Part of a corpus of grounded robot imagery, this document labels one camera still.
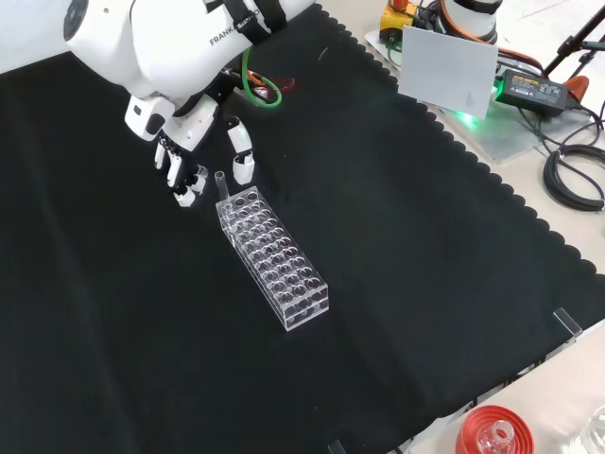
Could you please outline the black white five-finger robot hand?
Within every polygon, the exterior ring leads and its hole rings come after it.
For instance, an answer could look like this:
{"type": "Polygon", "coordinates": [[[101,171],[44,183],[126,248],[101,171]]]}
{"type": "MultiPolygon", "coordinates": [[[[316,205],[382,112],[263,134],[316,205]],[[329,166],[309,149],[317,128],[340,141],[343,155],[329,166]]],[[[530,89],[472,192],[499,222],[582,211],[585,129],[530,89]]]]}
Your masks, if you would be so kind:
{"type": "MultiPolygon", "coordinates": [[[[165,173],[168,187],[182,208],[196,202],[208,180],[208,170],[192,162],[218,119],[218,103],[204,95],[192,111],[182,117],[172,117],[158,133],[154,155],[155,168],[165,173]]],[[[233,177],[240,184],[248,184],[255,170],[253,144],[244,123],[236,116],[226,120],[227,136],[234,151],[233,177]]]]}

